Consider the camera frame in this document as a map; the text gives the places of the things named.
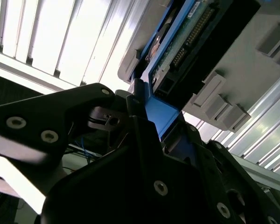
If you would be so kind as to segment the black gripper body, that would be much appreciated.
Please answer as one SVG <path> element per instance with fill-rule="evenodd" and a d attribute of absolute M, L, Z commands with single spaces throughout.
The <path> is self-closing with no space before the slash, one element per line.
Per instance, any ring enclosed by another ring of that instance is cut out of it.
<path fill-rule="evenodd" d="M 43 224 L 203 224 L 212 218 L 198 171 L 164 154 L 122 148 L 49 192 Z"/>

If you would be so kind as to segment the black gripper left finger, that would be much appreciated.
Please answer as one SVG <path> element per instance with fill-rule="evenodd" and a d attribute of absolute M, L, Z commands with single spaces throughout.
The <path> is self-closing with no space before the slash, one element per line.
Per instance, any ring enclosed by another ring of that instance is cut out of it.
<path fill-rule="evenodd" d="M 139 98 L 90 84 L 0 105 L 0 177 L 41 214 L 49 192 L 70 175 L 61 167 L 68 144 L 96 130 L 112 139 L 111 149 L 94 162 L 125 147 L 140 157 L 163 154 Z"/>

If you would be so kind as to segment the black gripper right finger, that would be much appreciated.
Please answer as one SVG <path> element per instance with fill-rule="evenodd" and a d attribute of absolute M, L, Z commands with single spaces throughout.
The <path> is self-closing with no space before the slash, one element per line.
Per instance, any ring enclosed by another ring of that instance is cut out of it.
<path fill-rule="evenodd" d="M 244 168 L 217 141 L 204 143 L 198 130 L 185 123 L 187 132 L 211 151 L 232 210 L 241 224 L 280 224 L 280 208 L 264 193 Z"/>

